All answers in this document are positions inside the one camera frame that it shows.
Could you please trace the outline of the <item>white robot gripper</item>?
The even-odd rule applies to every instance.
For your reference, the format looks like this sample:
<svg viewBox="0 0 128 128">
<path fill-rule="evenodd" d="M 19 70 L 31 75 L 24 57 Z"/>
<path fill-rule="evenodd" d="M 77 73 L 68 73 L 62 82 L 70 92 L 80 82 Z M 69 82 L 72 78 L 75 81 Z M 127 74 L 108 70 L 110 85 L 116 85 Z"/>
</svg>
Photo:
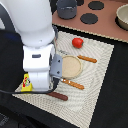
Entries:
<svg viewBox="0 0 128 128">
<path fill-rule="evenodd" d="M 23 69 L 29 74 L 36 91 L 49 91 L 53 79 L 62 77 L 62 57 L 55 52 L 53 44 L 39 49 L 23 47 Z"/>
</svg>

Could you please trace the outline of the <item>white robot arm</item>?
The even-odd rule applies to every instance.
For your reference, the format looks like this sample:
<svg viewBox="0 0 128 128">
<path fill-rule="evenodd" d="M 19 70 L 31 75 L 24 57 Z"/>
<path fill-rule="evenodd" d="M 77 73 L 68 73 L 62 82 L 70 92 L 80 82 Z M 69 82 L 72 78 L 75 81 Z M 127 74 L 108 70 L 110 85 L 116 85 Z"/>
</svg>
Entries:
<svg viewBox="0 0 128 128">
<path fill-rule="evenodd" d="M 0 0 L 0 28 L 17 32 L 23 43 L 23 69 L 33 89 L 55 89 L 62 77 L 62 58 L 56 54 L 49 0 Z"/>
</svg>

